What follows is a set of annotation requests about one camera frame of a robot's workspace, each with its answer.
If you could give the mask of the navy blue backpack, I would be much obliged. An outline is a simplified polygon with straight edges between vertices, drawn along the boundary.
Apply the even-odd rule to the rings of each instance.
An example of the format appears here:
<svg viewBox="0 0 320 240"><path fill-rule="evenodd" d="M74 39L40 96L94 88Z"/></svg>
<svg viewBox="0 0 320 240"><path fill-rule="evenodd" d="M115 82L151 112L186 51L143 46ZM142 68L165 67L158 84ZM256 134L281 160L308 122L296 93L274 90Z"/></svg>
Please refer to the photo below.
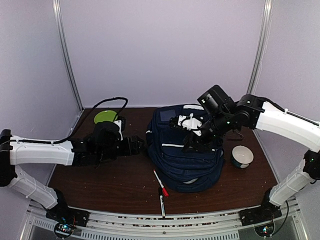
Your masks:
<svg viewBox="0 0 320 240"><path fill-rule="evenodd" d="M147 125L147 154L160 180L180 193L202 192L215 185L225 163L223 140L215 139L210 152L184 151L188 131L170 127L170 119L192 114L204 122L209 116L200 105L180 104L157 108Z"/></svg>

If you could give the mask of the red capped marker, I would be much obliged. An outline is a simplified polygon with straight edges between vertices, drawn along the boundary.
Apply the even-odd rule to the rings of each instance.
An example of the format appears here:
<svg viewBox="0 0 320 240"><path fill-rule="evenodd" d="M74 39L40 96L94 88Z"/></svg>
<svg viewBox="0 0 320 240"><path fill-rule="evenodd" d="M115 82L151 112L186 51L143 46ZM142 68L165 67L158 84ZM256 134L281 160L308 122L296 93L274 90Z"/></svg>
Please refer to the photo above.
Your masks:
<svg viewBox="0 0 320 240"><path fill-rule="evenodd" d="M161 190L162 190L163 195L164 195L165 197L169 197L169 193L168 193L168 191L166 190L164 184L162 183L162 181L161 181L161 179L159 178L159 176L158 176L158 174L157 174L157 172L156 172L155 169L153 170L153 173L154 173L154 175L155 175L155 177L156 177L156 179L157 179L157 181L158 181L158 183L159 183L159 186L160 186L160 188L161 188Z"/></svg>

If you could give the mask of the black capped marker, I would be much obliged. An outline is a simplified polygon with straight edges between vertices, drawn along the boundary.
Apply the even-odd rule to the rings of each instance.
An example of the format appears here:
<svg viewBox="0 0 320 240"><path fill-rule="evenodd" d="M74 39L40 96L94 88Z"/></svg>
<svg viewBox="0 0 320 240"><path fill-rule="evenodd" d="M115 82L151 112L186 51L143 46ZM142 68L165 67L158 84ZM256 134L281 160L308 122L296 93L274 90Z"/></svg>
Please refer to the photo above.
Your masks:
<svg viewBox="0 0 320 240"><path fill-rule="evenodd" d="M159 194L159 201L160 201L161 216L164 219L166 217L166 212L165 212L164 195L161 187L158 188L158 194Z"/></svg>

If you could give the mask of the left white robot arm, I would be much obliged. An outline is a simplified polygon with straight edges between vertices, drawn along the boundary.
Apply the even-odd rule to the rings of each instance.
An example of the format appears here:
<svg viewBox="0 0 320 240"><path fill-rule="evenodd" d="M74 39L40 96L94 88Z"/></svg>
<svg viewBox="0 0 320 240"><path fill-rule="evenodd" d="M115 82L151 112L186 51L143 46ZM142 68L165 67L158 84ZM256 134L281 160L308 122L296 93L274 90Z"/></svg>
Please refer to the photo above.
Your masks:
<svg viewBox="0 0 320 240"><path fill-rule="evenodd" d="M0 133L0 185L24 194L52 211L61 222L67 222L72 218L72 211L64 195L37 181L20 165L95 166L117 157L138 155L144 141L136 135L124 137L122 131L119 120L99 122L92 133L83 138L62 140L23 139L4 129Z"/></svg>

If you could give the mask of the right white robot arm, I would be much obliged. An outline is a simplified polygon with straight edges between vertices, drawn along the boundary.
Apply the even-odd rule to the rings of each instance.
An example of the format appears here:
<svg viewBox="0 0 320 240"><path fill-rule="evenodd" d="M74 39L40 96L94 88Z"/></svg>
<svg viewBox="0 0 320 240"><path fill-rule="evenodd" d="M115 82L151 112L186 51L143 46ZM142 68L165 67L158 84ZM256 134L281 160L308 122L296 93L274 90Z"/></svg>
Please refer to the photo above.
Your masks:
<svg viewBox="0 0 320 240"><path fill-rule="evenodd" d="M320 179L320 123L293 113L272 100L243 95L238 101L228 96L219 85L203 93L197 101L209 115L201 122L192 114L179 116L178 126L190 131L185 147L206 151L209 143L231 130L246 127L276 134L307 148L303 159L287 177L265 194L266 200L256 210L259 220L268 220L276 208Z"/></svg>

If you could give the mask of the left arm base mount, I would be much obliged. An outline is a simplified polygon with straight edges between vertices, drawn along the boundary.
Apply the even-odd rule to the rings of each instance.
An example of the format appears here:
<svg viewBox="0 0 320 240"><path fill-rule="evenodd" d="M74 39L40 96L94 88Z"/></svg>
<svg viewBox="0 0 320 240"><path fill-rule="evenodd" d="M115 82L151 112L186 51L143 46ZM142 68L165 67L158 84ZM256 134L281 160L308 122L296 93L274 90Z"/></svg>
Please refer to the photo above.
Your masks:
<svg viewBox="0 0 320 240"><path fill-rule="evenodd" d="M70 237L77 227L86 227L90 216L88 211L69 207L62 212L53 209L46 209L45 211L47 218L57 222L53 232L60 239Z"/></svg>

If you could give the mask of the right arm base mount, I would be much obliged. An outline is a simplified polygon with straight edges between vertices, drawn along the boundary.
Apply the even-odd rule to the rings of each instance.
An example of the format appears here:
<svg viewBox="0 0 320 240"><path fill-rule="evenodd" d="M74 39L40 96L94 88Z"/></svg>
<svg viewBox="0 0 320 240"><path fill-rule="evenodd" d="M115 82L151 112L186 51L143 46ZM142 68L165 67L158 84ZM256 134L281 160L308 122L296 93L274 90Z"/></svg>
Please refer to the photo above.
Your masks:
<svg viewBox="0 0 320 240"><path fill-rule="evenodd" d="M282 216L279 208L254 207L239 211L239 218L242 226L254 226L255 233L263 238L271 237L275 232L276 218Z"/></svg>

